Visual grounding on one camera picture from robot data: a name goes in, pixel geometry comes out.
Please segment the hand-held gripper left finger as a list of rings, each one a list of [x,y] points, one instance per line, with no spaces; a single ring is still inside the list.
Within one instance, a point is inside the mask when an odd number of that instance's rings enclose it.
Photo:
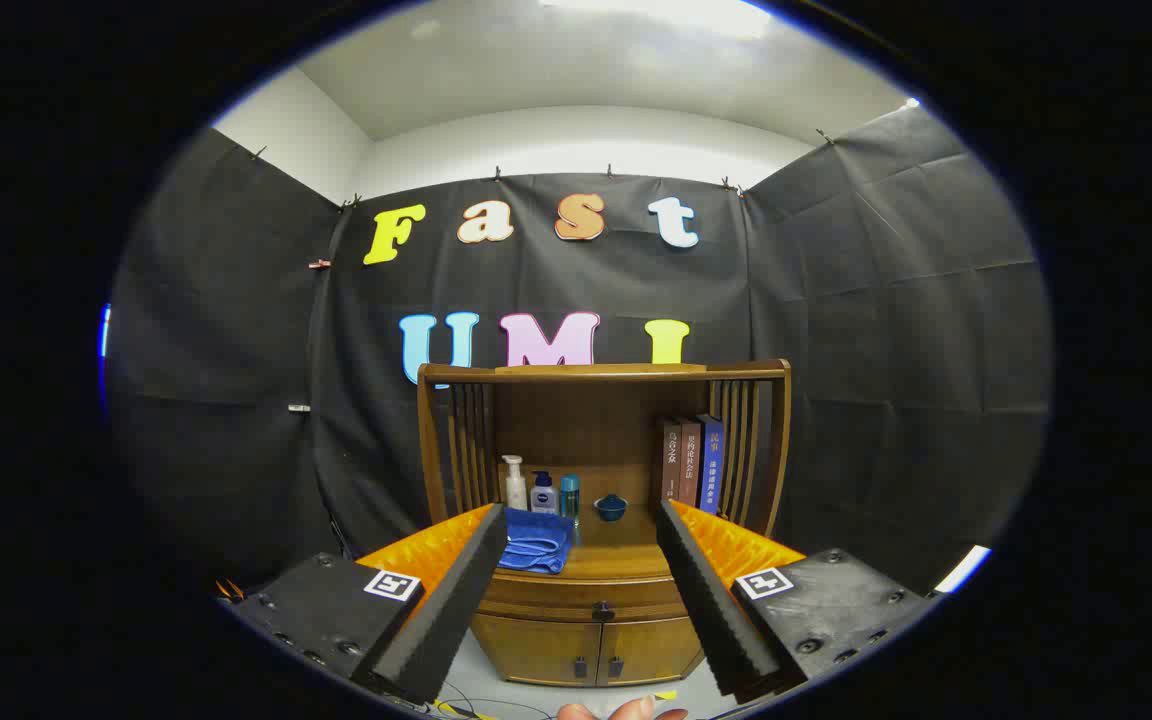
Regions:
[[[486,503],[357,560],[319,553],[225,609],[285,655],[414,705],[435,700],[502,556]]]

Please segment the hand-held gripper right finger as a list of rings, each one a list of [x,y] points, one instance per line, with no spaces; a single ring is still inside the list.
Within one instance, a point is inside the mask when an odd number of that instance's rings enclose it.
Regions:
[[[719,691],[736,702],[858,664],[937,605],[849,551],[805,555],[677,501],[660,503],[655,528]]]

